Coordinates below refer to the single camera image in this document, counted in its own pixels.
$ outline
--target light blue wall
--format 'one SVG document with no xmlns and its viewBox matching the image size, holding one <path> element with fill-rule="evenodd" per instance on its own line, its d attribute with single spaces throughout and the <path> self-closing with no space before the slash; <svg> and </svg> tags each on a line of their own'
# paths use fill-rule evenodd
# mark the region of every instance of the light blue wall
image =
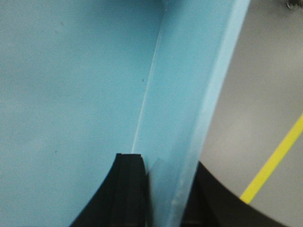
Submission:
<svg viewBox="0 0 303 227">
<path fill-rule="evenodd" d="M 162 13 L 150 0 L 0 1 L 1 227 L 67 227 L 130 153 Z"/>
<path fill-rule="evenodd" d="M 0 0 L 0 226 L 67 227 L 117 152 L 178 226 L 248 2 Z"/>
</svg>

